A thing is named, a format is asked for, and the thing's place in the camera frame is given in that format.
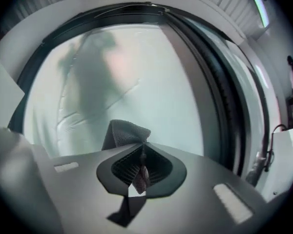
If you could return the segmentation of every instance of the cable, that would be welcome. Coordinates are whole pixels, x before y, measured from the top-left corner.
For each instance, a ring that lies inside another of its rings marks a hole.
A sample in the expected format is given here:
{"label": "cable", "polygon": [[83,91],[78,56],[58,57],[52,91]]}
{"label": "cable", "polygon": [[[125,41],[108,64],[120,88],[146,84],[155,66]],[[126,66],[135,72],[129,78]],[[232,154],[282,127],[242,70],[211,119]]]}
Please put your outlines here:
{"label": "cable", "polygon": [[266,163],[266,165],[265,165],[265,172],[268,172],[268,171],[269,171],[269,168],[270,168],[270,166],[272,165],[272,163],[273,163],[273,161],[274,161],[274,157],[275,157],[275,155],[274,155],[274,152],[273,152],[273,149],[272,149],[272,148],[273,148],[273,134],[274,134],[275,130],[276,130],[278,127],[282,127],[283,130],[287,130],[287,129],[288,129],[284,124],[279,124],[279,125],[277,125],[277,126],[274,128],[274,130],[273,130],[273,132],[272,132],[272,143],[271,143],[271,146],[270,146],[270,150],[268,151],[267,163]]}

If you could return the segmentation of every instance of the gray cloth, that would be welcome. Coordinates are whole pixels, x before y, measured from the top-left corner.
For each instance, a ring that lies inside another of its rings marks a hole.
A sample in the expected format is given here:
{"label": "gray cloth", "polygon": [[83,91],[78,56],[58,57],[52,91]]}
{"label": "gray cloth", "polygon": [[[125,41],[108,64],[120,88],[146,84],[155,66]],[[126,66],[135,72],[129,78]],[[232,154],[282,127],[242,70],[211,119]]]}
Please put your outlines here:
{"label": "gray cloth", "polygon": [[[102,151],[133,143],[145,143],[150,134],[151,131],[147,128],[137,126],[129,121],[113,119],[109,123]],[[148,170],[144,162],[141,164],[132,185],[139,194],[143,193],[149,186]]]}

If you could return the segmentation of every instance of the light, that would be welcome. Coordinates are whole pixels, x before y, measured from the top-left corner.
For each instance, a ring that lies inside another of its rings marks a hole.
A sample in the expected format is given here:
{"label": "light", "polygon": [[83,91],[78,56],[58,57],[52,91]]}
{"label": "light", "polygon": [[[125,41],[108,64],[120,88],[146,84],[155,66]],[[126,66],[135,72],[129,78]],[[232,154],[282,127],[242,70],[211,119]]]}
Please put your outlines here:
{"label": "light", "polygon": [[264,3],[262,0],[254,0],[257,6],[257,9],[259,11],[259,15],[262,19],[264,28],[266,28],[269,24],[269,19],[268,19],[268,15],[267,15],[267,11],[266,8],[264,6]]}

